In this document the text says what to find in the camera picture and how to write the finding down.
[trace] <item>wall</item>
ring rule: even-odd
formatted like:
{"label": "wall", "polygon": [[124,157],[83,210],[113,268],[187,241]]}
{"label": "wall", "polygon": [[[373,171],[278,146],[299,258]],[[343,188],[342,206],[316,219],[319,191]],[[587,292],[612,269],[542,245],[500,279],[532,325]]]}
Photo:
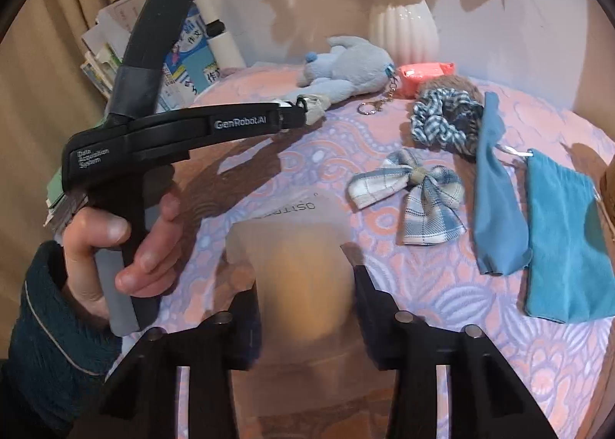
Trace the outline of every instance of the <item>wall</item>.
{"label": "wall", "polygon": [[[440,58],[527,91],[615,138],[615,30],[595,0],[427,0]],[[365,36],[372,0],[211,0],[246,61],[300,62],[325,37]]]}

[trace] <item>beige curtain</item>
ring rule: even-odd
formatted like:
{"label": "beige curtain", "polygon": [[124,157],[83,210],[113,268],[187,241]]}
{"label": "beige curtain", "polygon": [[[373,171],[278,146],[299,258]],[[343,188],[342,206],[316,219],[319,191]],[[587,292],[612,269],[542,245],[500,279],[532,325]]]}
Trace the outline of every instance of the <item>beige curtain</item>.
{"label": "beige curtain", "polygon": [[46,185],[64,143],[101,117],[103,97],[82,74],[81,35],[112,0],[28,0],[0,44],[0,358],[39,243]]}

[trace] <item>device handle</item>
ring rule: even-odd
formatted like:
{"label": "device handle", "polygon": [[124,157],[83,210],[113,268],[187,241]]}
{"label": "device handle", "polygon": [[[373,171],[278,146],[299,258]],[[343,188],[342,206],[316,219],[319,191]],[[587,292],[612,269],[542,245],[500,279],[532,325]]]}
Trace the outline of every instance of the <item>device handle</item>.
{"label": "device handle", "polygon": [[98,278],[109,308],[111,331],[122,337],[143,330],[158,316],[159,298],[131,297],[119,292],[115,285],[116,276],[133,263],[136,250],[148,234],[146,220],[153,223],[158,209],[149,211],[146,219],[142,174],[128,175],[97,187],[91,199],[94,206],[126,219],[131,226],[130,238],[120,250],[101,249],[95,255]]}

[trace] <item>keychain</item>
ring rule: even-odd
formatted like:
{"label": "keychain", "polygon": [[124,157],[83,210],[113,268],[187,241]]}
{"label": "keychain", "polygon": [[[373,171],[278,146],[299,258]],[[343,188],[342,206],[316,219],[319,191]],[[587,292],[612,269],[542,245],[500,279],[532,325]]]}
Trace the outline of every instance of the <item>keychain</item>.
{"label": "keychain", "polygon": [[[392,65],[388,65],[385,69],[387,76],[389,77],[389,89],[384,94],[382,99],[373,99],[362,102],[357,106],[357,111],[362,115],[374,115],[379,111],[382,111],[382,107],[385,103],[393,100],[395,91],[397,90],[397,77],[395,75],[395,68]],[[365,110],[366,106],[371,106],[370,110]]]}

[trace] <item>white vase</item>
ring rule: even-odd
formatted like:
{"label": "white vase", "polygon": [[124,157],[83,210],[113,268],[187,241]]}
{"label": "white vase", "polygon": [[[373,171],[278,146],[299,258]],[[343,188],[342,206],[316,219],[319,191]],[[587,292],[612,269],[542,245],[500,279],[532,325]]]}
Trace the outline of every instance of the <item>white vase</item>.
{"label": "white vase", "polygon": [[385,49],[396,66],[433,62],[440,47],[425,0],[374,0],[368,39]]}

